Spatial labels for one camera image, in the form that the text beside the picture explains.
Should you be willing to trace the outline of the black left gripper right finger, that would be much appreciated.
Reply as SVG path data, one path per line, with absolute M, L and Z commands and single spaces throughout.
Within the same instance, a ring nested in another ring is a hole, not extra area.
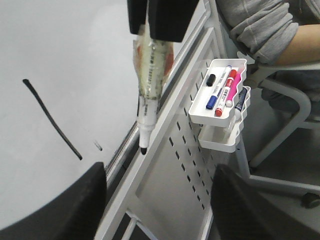
M 319 232 L 274 206 L 229 166 L 212 180 L 212 212 L 223 240 L 318 240 Z

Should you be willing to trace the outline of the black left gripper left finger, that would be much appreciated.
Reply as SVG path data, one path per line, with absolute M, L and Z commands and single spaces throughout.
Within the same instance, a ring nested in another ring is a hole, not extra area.
M 74 184 L 31 215 L 2 229 L 2 240 L 92 240 L 105 210 L 106 172 L 94 163 Z

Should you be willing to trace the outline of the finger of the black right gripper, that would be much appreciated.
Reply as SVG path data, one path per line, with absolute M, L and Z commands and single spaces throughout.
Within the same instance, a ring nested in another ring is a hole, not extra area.
M 181 43 L 198 3 L 198 0 L 150 0 L 150 37 L 154 40 Z
M 148 0 L 127 0 L 128 23 L 130 33 L 137 35 L 141 25 L 149 22 Z

